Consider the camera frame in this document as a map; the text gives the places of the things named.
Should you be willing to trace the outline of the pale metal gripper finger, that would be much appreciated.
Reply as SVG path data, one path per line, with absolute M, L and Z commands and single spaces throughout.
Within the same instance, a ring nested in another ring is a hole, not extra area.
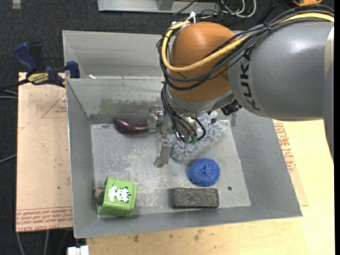
M 156 131 L 163 123 L 163 107 L 152 106 L 149 108 L 148 129 Z
M 158 139 L 156 159 L 154 161 L 154 166 L 156 168 L 161 168 L 168 164 L 171 148 L 172 145 L 168 142 L 166 137 L 160 137 Z

